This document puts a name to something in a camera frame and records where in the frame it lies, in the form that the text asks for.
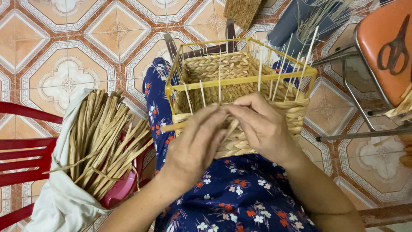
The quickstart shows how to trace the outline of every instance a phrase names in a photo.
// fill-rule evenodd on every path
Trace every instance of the basket frame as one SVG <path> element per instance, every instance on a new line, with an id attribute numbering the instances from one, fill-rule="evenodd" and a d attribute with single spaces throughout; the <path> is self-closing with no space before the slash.
<path id="1" fill-rule="evenodd" d="M 249 51 L 249 48 L 251 47 L 251 42 L 254 42 L 262 47 L 265 47 L 267 49 L 269 49 L 269 56 L 268 58 L 270 58 L 271 56 L 271 52 L 274 52 L 276 54 L 278 54 L 281 57 L 286 57 L 286 59 L 292 61 L 294 64 L 298 64 L 301 68 L 303 68 L 304 63 L 297 61 L 295 58 L 286 55 L 283 52 L 280 52 L 278 50 L 275 50 L 274 48 L 265 45 L 264 43 L 252 38 L 252 37 L 245 37 L 245 38 L 233 38 L 233 39 L 224 39 L 224 40 L 213 40 L 213 41 L 207 41 L 207 42 L 198 42 L 198 43 L 190 43 L 190 44 L 182 44 L 180 45 L 176 58 L 173 62 L 173 65 L 170 69 L 169 75 L 167 77 L 166 80 L 166 84 L 165 84 L 165 88 L 164 88 L 164 93 L 167 96 L 168 100 L 169 100 L 169 104 L 170 104 L 170 108 L 172 110 L 172 114 L 176 115 L 174 108 L 173 108 L 173 103 L 172 103 L 172 98 L 171 95 L 173 94 L 174 91 L 185 91 L 185 86 L 183 84 L 179 84 L 179 85 L 171 85 L 171 79 L 173 77 L 173 75 L 175 74 L 175 71 L 177 71 L 178 74 L 178 78 L 179 78 L 179 82 L 182 83 L 182 75 L 181 73 L 182 70 L 180 66 L 183 66 L 183 64 L 179 65 L 180 62 L 179 61 L 185 61 L 184 56 L 183 56 L 183 48 L 185 46 L 189 47 L 189 46 L 198 46 L 198 45 L 206 45 L 209 43 L 224 43 L 226 42 L 226 45 L 228 44 L 227 42 L 232 42 L 232 41 L 246 41 L 246 45 L 247 46 L 247 51 Z M 301 70 L 299 72 L 292 72 L 292 73 L 281 73 L 280 76 L 279 74 L 269 74 L 269 75 L 261 75 L 261 81 L 266 81 L 266 80 L 278 80 L 278 78 L 280 77 L 281 80 L 285 79 L 285 78 L 299 78 L 302 75 L 302 72 L 304 72 L 304 77 L 311 77 L 310 81 L 309 81 L 309 88 L 308 88 L 308 92 L 306 93 L 306 98 L 309 98 L 314 82 L 317 78 L 317 69 L 310 67 L 309 65 L 306 65 L 305 70 Z M 258 82 L 259 81 L 259 77 L 258 76 L 247 76 L 247 77 L 239 77 L 239 78 L 230 78 L 230 79 L 220 79 L 219 80 L 210 80 L 210 81 L 205 81 L 202 82 L 202 87 L 203 88 L 208 88 L 208 87 L 217 87 L 219 86 L 219 82 L 221 86 L 224 85 L 234 85 L 234 84 L 242 84 L 242 83 L 251 83 L 251 82 Z M 186 89 L 187 90 L 194 90 L 194 89 L 200 89 L 200 83 L 187 83 L 186 85 Z"/>

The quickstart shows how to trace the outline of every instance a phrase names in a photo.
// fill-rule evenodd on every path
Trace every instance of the woven basket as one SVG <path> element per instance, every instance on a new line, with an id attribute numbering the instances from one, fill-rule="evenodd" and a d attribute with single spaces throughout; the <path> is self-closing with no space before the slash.
<path id="1" fill-rule="evenodd" d="M 248 30 L 255 14 L 266 0 L 226 0 L 223 15 L 233 21 L 243 30 Z"/>
<path id="2" fill-rule="evenodd" d="M 185 89 L 182 88 L 182 85 L 171 86 L 170 81 L 166 83 L 165 88 L 165 93 L 169 98 L 172 112 L 174 114 L 172 117 L 173 123 L 179 123 L 191 117 L 187 96 L 189 96 L 193 112 L 197 112 L 199 109 L 203 108 L 204 104 L 201 89 L 197 87 L 200 80 L 204 86 L 203 91 L 206 105 L 210 105 L 214 102 L 219 102 L 218 86 L 208 84 L 216 83 L 216 81 L 219 80 L 219 71 L 220 81 L 222 83 L 227 80 L 233 82 L 237 78 L 238 80 L 250 79 L 250 81 L 246 81 L 246 83 L 221 85 L 221 104 L 231 103 L 241 96 L 245 96 L 258 90 L 258 82 L 252 81 L 252 78 L 256 78 L 259 75 L 260 63 L 259 60 L 251 55 L 248 51 L 224 53 L 221 55 L 213 54 L 204 57 L 193 57 L 185 60 L 180 60 L 180 64 L 183 70 L 182 72 L 178 73 L 178 76 L 180 77 L 180 82 L 185 83 L 186 88 L 188 89 L 187 94 L 185 92 Z M 169 79 L 172 78 L 173 75 L 176 75 L 174 72 L 178 72 L 179 70 L 180 69 L 178 68 L 178 65 L 174 63 L 171 73 L 169 74 Z M 316 75 L 316 69 L 313 69 L 311 67 L 308 67 L 307 72 L 308 74 L 311 74 L 310 76 L 313 76 L 313 74 Z M 301 73 L 302 72 L 296 72 L 294 77 L 300 77 Z M 261 82 L 260 86 L 260 94 L 265 99 L 268 99 L 269 103 L 274 108 L 276 108 L 278 112 L 285 116 L 290 136 L 293 137 L 295 141 L 297 141 L 299 139 L 300 131 L 304 123 L 304 116 L 309 104 L 309 98 L 305 93 L 298 91 L 295 87 L 292 87 L 292 83 L 283 81 L 282 76 L 290 74 L 291 73 L 281 74 L 281 81 L 279 81 L 279 85 L 275 93 L 275 99 L 272 102 L 271 100 L 269 100 L 271 85 L 270 79 L 274 80 L 274 88 L 279 74 L 269 66 L 263 65 L 263 81 Z M 311 89 L 313 82 L 314 78 L 312 78 L 310 82 L 311 84 L 309 86 L 309 89 Z M 176 135 L 178 136 L 180 132 L 181 130 L 176 130 Z M 218 149 L 218 156 L 229 157 L 233 155 L 250 154 L 255 152 L 256 151 L 249 146 L 244 132 L 241 130 L 240 126 L 238 126 L 233 131 L 233 133 L 222 143 L 222 145 Z"/>

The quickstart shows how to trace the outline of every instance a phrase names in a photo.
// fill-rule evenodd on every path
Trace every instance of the yellow metal frame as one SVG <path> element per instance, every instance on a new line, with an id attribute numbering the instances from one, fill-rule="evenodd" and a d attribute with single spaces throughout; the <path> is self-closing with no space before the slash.
<path id="1" fill-rule="evenodd" d="M 270 46 L 265 45 L 264 43 L 255 40 L 251 37 L 246 37 L 246 38 L 235 38 L 235 39 L 227 39 L 227 40 L 214 40 L 214 41 L 208 41 L 208 42 L 199 42 L 199 43 L 190 43 L 190 44 L 183 44 L 180 45 L 179 50 L 177 52 L 177 56 L 175 58 L 175 61 L 173 62 L 172 68 L 169 72 L 169 76 L 167 78 L 166 81 L 166 85 L 164 88 L 164 93 L 167 96 L 167 98 L 169 99 L 169 104 L 170 104 L 170 108 L 172 110 L 172 114 L 174 115 L 175 112 L 173 110 L 173 105 L 172 105 L 172 100 L 171 100 L 171 94 L 173 93 L 173 91 L 184 91 L 185 87 L 184 85 L 171 85 L 171 79 L 175 73 L 175 71 L 178 71 L 180 69 L 180 67 L 178 66 L 178 60 L 180 55 L 181 56 L 181 60 L 182 61 L 182 65 L 184 62 L 184 57 L 183 57 L 183 47 L 184 46 L 193 46 L 193 45 L 204 45 L 204 44 L 208 44 L 208 43 L 224 43 L 224 42 L 232 42 L 232 41 L 241 41 L 241 40 L 245 40 L 246 41 L 246 46 L 249 48 L 250 47 L 250 42 L 254 42 L 256 44 L 259 44 L 260 46 L 263 46 L 267 49 L 269 49 L 269 52 L 275 52 L 278 55 L 285 57 L 289 60 L 291 60 L 293 63 L 298 64 L 299 66 L 301 66 L 303 68 L 304 63 L 301 63 L 299 61 L 297 61 L 295 58 L 286 55 L 283 52 L 280 52 L 278 50 L 273 49 Z M 294 72 L 294 73 L 282 73 L 280 75 L 280 79 L 283 80 L 285 78 L 299 78 L 302 75 L 302 71 L 299 72 Z M 317 75 L 318 71 L 315 68 L 310 67 L 309 65 L 306 66 L 306 69 L 304 71 L 304 76 L 311 76 L 311 77 L 315 77 L 315 78 L 311 78 L 310 82 L 309 82 L 309 89 L 308 89 L 308 93 L 306 94 L 307 97 L 309 97 L 311 91 L 312 91 L 312 87 L 313 84 L 315 82 L 316 79 L 316 75 Z M 179 72 L 177 72 L 178 74 L 178 78 L 180 83 L 183 82 L 183 77 L 179 74 Z M 261 76 L 261 81 L 266 81 L 266 80 L 276 80 L 278 79 L 279 74 L 269 74 L 269 75 L 262 75 Z M 220 85 L 234 85 L 234 84 L 242 84 L 242 83 L 250 83 L 250 82 L 258 82 L 259 77 L 258 76 L 248 76 L 248 77 L 240 77 L 240 78 L 231 78 L 231 79 L 221 79 L 220 80 Z M 205 81 L 202 82 L 202 87 L 203 88 L 208 88 L 208 87 L 216 87 L 219 86 L 219 80 L 210 80 L 210 81 Z M 200 83 L 190 83 L 190 84 L 186 84 L 186 88 L 187 90 L 194 90 L 194 89 L 200 89 Z"/>

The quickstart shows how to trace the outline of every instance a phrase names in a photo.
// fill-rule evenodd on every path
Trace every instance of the scissors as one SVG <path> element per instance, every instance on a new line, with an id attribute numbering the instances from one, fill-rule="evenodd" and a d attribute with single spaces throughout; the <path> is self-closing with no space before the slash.
<path id="1" fill-rule="evenodd" d="M 396 38 L 392 42 L 389 42 L 383 45 L 383 47 L 381 48 L 378 54 L 378 59 L 377 59 L 378 68 L 380 70 L 389 69 L 390 73 L 394 76 L 401 74 L 405 70 L 406 66 L 408 65 L 409 52 L 405 46 L 405 37 L 406 37 L 406 29 L 409 24 L 409 17 L 410 17 L 410 14 L 408 14 L 403 20 L 402 26 L 400 27 L 399 33 L 396 36 Z M 382 57 L 383 57 L 384 50 L 387 47 L 390 47 L 391 51 L 389 54 L 388 62 L 386 66 L 384 66 L 382 62 Z M 401 70 L 396 72 L 395 66 L 401 54 L 404 55 L 405 59 L 403 61 L 403 66 Z"/>

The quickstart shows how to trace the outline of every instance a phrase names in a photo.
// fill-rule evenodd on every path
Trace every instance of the hand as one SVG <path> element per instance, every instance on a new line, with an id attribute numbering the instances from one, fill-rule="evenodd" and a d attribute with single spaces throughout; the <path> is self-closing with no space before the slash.
<path id="1" fill-rule="evenodd" d="M 304 156 L 289 135 L 284 117 L 258 93 L 238 98 L 223 107 L 239 120 L 249 145 L 281 166 Z"/>
<path id="2" fill-rule="evenodd" d="M 226 134 L 220 129 L 226 116 L 217 105 L 205 107 L 188 119 L 183 133 L 169 144 L 158 176 L 173 182 L 180 195 L 192 188 L 212 163 Z"/>

